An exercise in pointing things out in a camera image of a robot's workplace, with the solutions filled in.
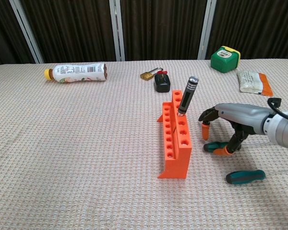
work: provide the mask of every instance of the green container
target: green container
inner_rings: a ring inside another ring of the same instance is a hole
[[[211,67],[221,73],[227,73],[237,68],[239,63],[240,52],[227,46],[222,46],[211,56],[210,60]]]

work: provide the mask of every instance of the table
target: table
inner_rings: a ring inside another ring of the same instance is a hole
[[[199,115],[217,103],[267,105],[242,93],[236,70],[209,60],[106,62],[108,80],[46,81],[55,64],[0,66],[0,229],[284,229],[288,228],[288,149],[250,136],[232,157],[203,151]],[[187,112],[192,141],[187,179],[157,179],[164,167],[162,103],[140,74],[163,67],[171,89],[200,78]],[[242,60],[238,70],[268,76],[288,111],[288,59]],[[209,141],[227,141],[229,123],[211,125]],[[237,170],[266,179],[229,185]]]

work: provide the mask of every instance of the black screwdriver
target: black screwdriver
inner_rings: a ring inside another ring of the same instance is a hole
[[[198,84],[198,78],[193,76],[189,77],[186,89],[183,93],[182,100],[178,108],[178,116],[183,116],[187,112],[193,94],[196,90],[197,84]]]

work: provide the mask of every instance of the padlock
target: padlock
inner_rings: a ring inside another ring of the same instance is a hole
[[[156,70],[163,70],[163,69],[162,69],[161,67],[155,68],[155,69],[153,69],[152,71],[142,73],[142,74],[140,75],[140,77],[141,77],[142,79],[148,81],[148,80],[152,79],[152,78],[154,77],[154,75],[157,73],[157,72],[156,72],[155,74],[153,74],[153,72],[155,72]]]

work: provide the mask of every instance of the yellow bottle cap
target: yellow bottle cap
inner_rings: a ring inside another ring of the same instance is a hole
[[[45,69],[45,71],[44,71],[44,76],[45,76],[45,78],[47,79],[47,80],[52,80],[51,78],[50,78],[50,75],[49,75],[49,70],[50,69]]]

